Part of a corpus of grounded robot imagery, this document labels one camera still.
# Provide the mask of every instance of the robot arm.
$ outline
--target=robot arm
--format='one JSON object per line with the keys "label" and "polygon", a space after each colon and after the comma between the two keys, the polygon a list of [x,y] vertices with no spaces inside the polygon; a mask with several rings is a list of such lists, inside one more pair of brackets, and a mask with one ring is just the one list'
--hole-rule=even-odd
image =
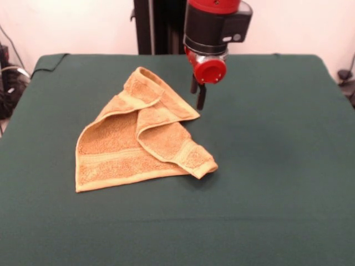
{"label": "robot arm", "polygon": [[191,92],[200,88],[199,110],[205,101],[205,84],[223,79],[227,46],[244,41],[251,17],[251,7],[241,0],[188,0],[184,45],[193,67]]}

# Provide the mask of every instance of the white wall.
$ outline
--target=white wall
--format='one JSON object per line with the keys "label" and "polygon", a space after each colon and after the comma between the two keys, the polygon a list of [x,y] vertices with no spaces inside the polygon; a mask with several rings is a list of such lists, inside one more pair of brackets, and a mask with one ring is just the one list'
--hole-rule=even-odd
{"label": "white wall", "polygon": [[[133,0],[0,0],[0,24],[29,71],[53,53],[137,54]],[[5,42],[0,33],[0,40]],[[12,53],[12,62],[16,61]]]}
{"label": "white wall", "polygon": [[[354,0],[246,0],[254,17],[232,53],[306,53],[335,77],[355,52]],[[26,68],[51,53],[136,54],[133,0],[1,0],[0,23]],[[7,43],[3,35],[0,40]],[[13,62],[17,63],[12,53]]]}

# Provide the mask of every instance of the green fabric surface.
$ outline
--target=green fabric surface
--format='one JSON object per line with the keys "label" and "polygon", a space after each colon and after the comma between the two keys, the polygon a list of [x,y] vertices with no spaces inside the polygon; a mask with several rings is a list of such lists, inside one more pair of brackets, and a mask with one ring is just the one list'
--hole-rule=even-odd
{"label": "green fabric surface", "polygon": [[229,56],[184,125],[219,169],[75,193],[75,144],[135,68],[195,106],[185,56],[53,55],[0,139],[0,265],[355,265],[355,116],[311,55]]}

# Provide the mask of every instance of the towel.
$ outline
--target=towel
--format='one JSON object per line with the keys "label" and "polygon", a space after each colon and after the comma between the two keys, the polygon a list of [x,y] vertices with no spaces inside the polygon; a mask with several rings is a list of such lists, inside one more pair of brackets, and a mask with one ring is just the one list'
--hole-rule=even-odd
{"label": "towel", "polygon": [[217,169],[180,121],[200,115],[151,71],[139,67],[80,134],[75,150],[76,191]]}

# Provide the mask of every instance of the red cap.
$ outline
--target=red cap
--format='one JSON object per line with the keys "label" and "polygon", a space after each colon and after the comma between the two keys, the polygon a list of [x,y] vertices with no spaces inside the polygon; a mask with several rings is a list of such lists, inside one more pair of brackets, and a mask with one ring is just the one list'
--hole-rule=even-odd
{"label": "red cap", "polygon": [[226,63],[222,60],[211,59],[194,67],[196,80],[200,84],[217,83],[227,72]]}

